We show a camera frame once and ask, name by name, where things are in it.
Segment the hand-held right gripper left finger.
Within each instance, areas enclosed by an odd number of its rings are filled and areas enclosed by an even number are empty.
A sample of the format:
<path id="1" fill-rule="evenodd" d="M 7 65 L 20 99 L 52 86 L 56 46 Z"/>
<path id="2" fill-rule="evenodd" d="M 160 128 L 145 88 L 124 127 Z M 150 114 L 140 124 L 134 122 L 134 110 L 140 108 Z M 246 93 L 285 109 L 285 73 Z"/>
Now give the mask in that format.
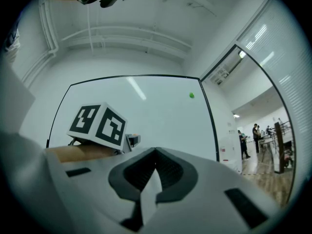
<path id="1" fill-rule="evenodd" d="M 49 172 L 64 208 L 60 214 L 69 228 L 62 234 L 154 234 L 156 218 L 151 210 L 142 212 L 140 201 L 127 195 L 115 172 L 120 164 L 143 159 L 152 150 L 79 162 L 60 163 L 57 154 L 46 150 Z"/>

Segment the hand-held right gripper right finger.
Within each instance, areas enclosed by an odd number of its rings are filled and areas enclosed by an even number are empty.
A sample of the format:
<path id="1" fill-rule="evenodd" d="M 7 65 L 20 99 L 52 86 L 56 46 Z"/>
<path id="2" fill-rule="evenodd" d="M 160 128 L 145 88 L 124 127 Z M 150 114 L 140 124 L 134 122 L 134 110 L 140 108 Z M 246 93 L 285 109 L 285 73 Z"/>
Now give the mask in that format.
<path id="1" fill-rule="evenodd" d="M 161 203 L 145 226 L 147 234 L 266 233 L 280 207 L 251 181 L 227 166 L 168 149 L 198 172 L 193 190 L 181 201 Z"/>

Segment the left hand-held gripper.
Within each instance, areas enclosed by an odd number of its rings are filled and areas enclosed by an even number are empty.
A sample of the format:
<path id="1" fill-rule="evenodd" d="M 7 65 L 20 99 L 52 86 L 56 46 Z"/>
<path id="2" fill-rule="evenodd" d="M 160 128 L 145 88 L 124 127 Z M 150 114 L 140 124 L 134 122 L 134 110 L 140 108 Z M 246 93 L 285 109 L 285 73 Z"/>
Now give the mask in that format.
<path id="1" fill-rule="evenodd" d="M 141 141 L 141 135 L 125 134 L 127 119 L 108 103 L 82 105 L 75 115 L 67 135 L 80 144 L 112 148 L 121 154 L 124 143 L 129 153 Z"/>

